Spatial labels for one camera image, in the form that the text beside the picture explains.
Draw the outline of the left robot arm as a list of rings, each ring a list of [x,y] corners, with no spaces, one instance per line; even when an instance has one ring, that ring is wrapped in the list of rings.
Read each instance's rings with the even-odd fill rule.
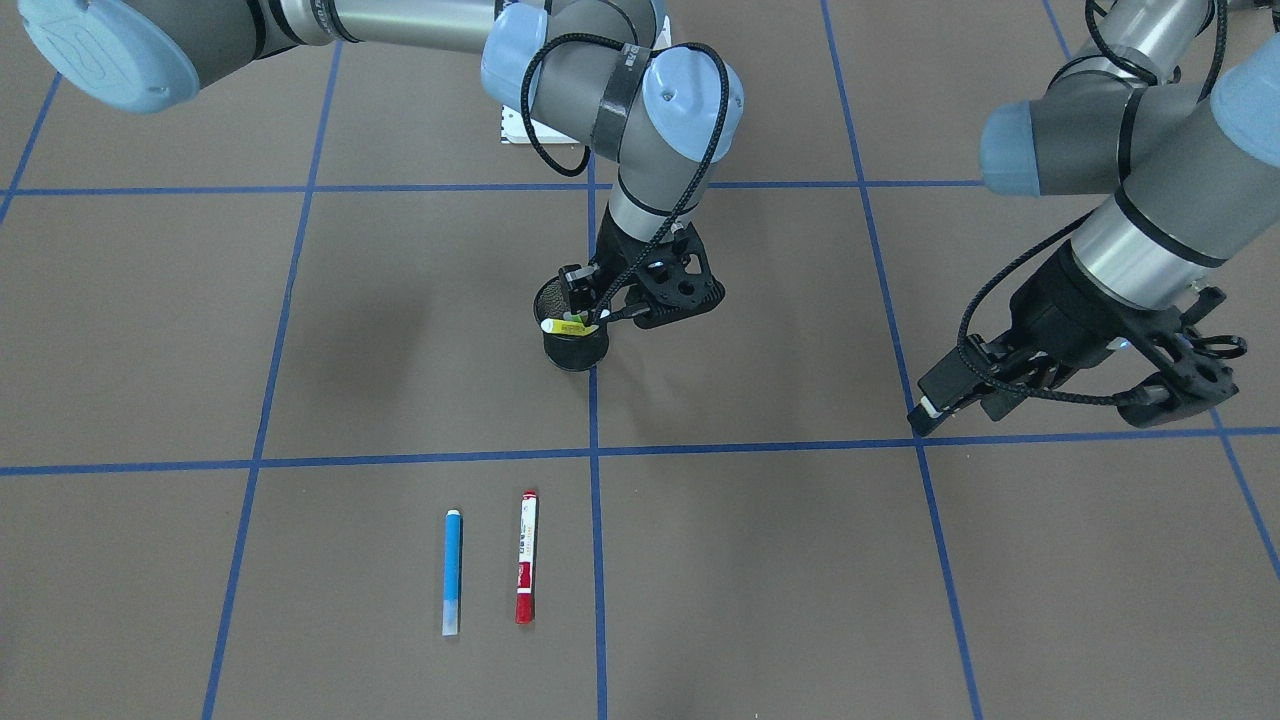
[[[1039,245],[1007,331],[973,334],[966,306],[919,379],[919,436],[973,404],[1111,406],[1147,428],[1238,392],[1245,342],[1199,323],[1225,299],[1206,278],[1277,223],[1277,40],[1222,70],[1225,1],[1089,1],[1085,26],[1041,97],[989,117],[980,169],[996,193],[1103,201]]]

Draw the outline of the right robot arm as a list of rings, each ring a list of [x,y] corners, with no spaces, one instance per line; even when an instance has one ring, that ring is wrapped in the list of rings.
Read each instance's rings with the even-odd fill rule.
[[[20,1],[35,47],[101,104],[154,114],[296,47],[466,55],[531,142],[543,129],[617,165],[591,260],[541,290],[547,332],[653,328],[724,296],[692,217],[744,110],[703,44],[663,45],[663,1]]]

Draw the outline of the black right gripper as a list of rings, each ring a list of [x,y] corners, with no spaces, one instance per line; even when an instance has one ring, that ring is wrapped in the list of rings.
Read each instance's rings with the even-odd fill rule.
[[[643,305],[626,304],[630,288],[636,284],[640,265],[660,243],[671,241],[677,229],[690,224],[692,223],[668,223],[660,219],[646,234],[634,234],[608,205],[591,264],[572,264],[558,270],[558,291],[563,300],[558,319],[586,329],[595,329],[595,322],[632,320],[644,311]]]

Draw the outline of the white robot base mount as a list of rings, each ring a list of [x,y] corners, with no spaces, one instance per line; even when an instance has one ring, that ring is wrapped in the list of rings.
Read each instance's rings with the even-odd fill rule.
[[[500,104],[500,140],[506,143],[530,145],[530,133],[516,105]],[[539,95],[531,108],[532,132],[540,143],[580,145],[589,147],[599,114],[599,100],[552,100]]]

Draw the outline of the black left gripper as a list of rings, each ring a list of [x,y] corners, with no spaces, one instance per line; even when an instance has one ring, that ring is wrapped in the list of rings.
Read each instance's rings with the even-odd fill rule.
[[[919,402],[908,414],[911,430],[933,433],[956,411],[986,397],[986,415],[1004,420],[1028,398],[1110,406],[1134,404],[1132,389],[1094,396],[1060,389],[1080,370],[1111,356],[1125,340],[1117,313],[1132,307],[1106,295],[1079,268],[1070,249],[1053,255],[1012,295],[1011,325],[983,345],[952,347],[918,382]],[[983,380],[975,370],[988,375]]]

